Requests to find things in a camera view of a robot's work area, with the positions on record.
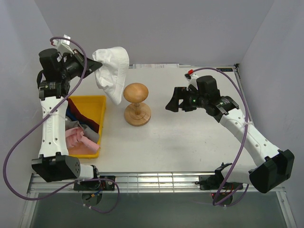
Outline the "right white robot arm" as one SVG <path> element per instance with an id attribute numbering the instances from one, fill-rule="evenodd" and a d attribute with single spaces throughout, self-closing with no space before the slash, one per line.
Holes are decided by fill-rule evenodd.
<path id="1" fill-rule="evenodd" d="M 229 175 L 221 172 L 214 178 L 217 187 L 225 189 L 232 182 L 253 185 L 261 193 L 267 193 L 285 180 L 292 172 L 295 156 L 290 150 L 282 151 L 264 137 L 250 122 L 239 105 L 229 96 L 221 96 L 212 76 L 188 77 L 187 87 L 175 87 L 166 110 L 178 112 L 203 108 L 218 123 L 228 129 L 253 159 L 256 167 L 235 167 Z"/>

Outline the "dark red bucket hat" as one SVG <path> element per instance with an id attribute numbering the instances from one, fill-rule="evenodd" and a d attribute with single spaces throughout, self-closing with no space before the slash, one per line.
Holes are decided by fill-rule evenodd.
<path id="1" fill-rule="evenodd" d="M 71 112 L 79 119 L 80 124 L 86 124 L 88 125 L 93 131 L 96 133 L 99 132 L 99 124 L 97 124 L 95 121 L 92 119 L 87 118 L 83 114 L 80 113 L 74 102 L 69 98 L 68 100 L 68 106 Z"/>

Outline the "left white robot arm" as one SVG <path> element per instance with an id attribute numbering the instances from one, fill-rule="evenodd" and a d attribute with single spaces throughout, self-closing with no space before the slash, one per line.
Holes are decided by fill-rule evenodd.
<path id="1" fill-rule="evenodd" d="M 43 112 L 42 143 L 32 169 L 46 182 L 84 180 L 91 190 L 97 189 L 101 179 L 93 165 L 82 165 L 78 158 L 70 156 L 66 144 L 65 116 L 70 81 L 76 76 L 87 77 L 102 64 L 85 59 L 77 49 L 61 54 L 55 48 L 39 53 L 42 70 L 37 84 Z"/>

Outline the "white bucket hat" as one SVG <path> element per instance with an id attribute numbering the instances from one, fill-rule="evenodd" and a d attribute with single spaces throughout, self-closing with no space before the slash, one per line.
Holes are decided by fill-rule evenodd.
<path id="1" fill-rule="evenodd" d="M 98 49 L 92 57 L 94 61 L 102 64 L 102 67 L 95 71 L 97 87 L 102 89 L 115 105 L 119 105 L 129 69 L 126 49 L 123 47 Z"/>

